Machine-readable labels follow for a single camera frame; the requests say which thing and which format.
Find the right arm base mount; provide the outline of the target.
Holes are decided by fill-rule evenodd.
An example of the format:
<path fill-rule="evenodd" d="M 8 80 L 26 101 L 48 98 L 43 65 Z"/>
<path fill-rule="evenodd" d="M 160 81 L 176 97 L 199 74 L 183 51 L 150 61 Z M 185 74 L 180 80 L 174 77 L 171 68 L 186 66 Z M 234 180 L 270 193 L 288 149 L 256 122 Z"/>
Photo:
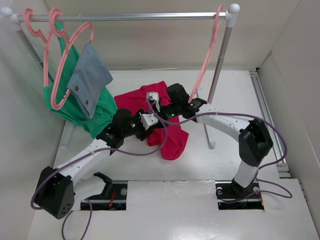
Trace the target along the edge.
<path fill-rule="evenodd" d="M 260 186 L 253 181 L 248 188 L 237 189 L 232 181 L 216 181 L 215 194 L 219 210 L 264 210 Z"/>

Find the red t shirt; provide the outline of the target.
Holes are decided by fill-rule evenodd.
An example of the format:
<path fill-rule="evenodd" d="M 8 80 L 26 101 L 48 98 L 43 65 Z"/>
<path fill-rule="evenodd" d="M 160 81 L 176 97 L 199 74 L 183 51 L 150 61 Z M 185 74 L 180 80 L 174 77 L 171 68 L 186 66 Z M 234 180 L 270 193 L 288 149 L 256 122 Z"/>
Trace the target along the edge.
<path fill-rule="evenodd" d="M 156 92 L 159 95 L 160 103 L 164 106 L 170 103 L 169 96 L 166 92 L 167 85 L 164 81 L 141 86 L 137 90 L 133 90 L 114 97 L 116 105 L 119 109 L 128 109 L 133 114 L 138 110 L 148 110 L 146 102 L 148 92 Z M 167 127 L 168 137 L 165 138 L 165 130 L 158 128 L 150 136 L 147 137 L 147 144 L 150 147 L 157 146 L 165 142 L 161 148 L 162 158 L 168 161 L 178 159 L 187 145 L 189 134 L 182 130 L 180 125 L 169 125 Z"/>

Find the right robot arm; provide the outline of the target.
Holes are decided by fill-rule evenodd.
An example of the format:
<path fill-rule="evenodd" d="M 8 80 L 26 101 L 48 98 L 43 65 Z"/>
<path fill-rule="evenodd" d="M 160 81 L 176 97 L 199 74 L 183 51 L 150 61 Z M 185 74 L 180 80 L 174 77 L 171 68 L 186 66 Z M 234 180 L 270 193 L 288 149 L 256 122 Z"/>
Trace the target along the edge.
<path fill-rule="evenodd" d="M 170 104 L 160 107 L 161 118 L 169 120 L 182 116 L 186 120 L 212 127 L 238 142 L 241 162 L 232 179 L 231 191 L 237 197 L 247 194 L 259 165 L 274 145 L 266 124 L 256 117 L 246 120 L 225 112 L 215 112 L 214 108 L 201 98 L 188 102 L 189 95 L 179 83 L 169 86 L 166 93 Z"/>

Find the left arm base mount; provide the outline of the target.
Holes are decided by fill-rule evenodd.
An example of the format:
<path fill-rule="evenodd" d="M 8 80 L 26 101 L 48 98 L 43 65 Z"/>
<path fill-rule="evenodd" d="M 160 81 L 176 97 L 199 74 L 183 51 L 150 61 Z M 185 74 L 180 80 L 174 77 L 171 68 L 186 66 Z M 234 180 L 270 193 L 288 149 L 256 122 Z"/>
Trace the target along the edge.
<path fill-rule="evenodd" d="M 92 204 L 93 211 L 125 211 L 127 208 L 127 180 L 112 180 L 101 172 L 93 174 L 93 180 L 102 184 L 102 190 L 85 197 Z"/>

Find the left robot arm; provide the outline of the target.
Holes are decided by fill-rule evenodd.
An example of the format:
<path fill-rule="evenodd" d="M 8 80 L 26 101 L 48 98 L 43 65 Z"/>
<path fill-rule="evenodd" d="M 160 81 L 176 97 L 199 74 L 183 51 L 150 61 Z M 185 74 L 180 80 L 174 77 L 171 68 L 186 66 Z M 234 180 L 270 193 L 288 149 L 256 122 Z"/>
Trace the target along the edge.
<path fill-rule="evenodd" d="M 30 205 L 34 210 L 44 210 L 56 219 L 64 218 L 74 209 L 79 180 L 102 159 L 102 153 L 113 154 L 131 136 L 145 137 L 158 120 L 153 114 L 139 110 L 132 114 L 119 109 L 96 138 L 75 157 L 56 168 L 46 167 L 40 173 Z"/>

